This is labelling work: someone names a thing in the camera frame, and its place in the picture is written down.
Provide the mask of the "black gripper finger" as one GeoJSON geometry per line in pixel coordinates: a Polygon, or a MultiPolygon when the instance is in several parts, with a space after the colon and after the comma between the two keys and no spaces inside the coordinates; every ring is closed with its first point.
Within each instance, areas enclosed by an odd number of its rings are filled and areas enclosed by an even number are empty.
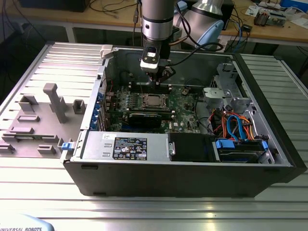
{"type": "Polygon", "coordinates": [[[160,80],[157,73],[147,72],[146,75],[149,77],[150,84],[153,86],[159,86],[160,80]]]}
{"type": "Polygon", "coordinates": [[[175,69],[172,67],[159,68],[156,74],[156,85],[159,86],[161,83],[175,75],[175,69]]]}

